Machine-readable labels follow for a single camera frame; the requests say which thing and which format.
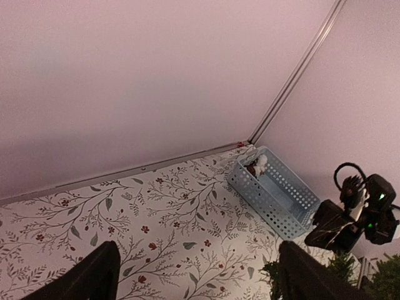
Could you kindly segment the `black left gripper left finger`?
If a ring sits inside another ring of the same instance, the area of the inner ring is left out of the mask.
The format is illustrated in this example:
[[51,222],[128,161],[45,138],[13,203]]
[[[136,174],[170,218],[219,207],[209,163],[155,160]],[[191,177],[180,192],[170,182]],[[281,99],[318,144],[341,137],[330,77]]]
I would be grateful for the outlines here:
[[116,299],[121,256],[105,241],[66,274],[25,297],[29,299]]

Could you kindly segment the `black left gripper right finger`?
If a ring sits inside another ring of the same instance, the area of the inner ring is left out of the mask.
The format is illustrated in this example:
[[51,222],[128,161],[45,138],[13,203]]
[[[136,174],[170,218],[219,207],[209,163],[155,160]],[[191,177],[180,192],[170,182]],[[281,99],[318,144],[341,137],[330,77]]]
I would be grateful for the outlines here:
[[283,299],[371,299],[333,275],[292,241],[283,241],[279,247],[278,274]]

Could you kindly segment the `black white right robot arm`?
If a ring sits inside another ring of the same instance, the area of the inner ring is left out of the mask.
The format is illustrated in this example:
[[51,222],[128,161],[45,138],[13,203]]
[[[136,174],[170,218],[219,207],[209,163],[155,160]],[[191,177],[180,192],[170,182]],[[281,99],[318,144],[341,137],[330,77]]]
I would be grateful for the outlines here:
[[305,244],[333,251],[341,255],[353,250],[361,236],[373,244],[390,243],[399,229],[399,218],[394,215],[396,192],[382,176],[372,174],[366,185],[355,191],[361,182],[358,176],[344,180],[341,202],[344,208],[327,199],[314,214],[315,228],[305,237]]

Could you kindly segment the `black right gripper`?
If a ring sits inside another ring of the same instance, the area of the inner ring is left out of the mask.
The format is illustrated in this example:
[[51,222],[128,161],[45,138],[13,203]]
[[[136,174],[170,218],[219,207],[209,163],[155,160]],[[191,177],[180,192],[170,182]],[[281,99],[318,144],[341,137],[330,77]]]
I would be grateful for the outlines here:
[[329,199],[315,212],[312,225],[315,228],[305,237],[305,244],[333,253],[349,253],[363,233],[363,229]]

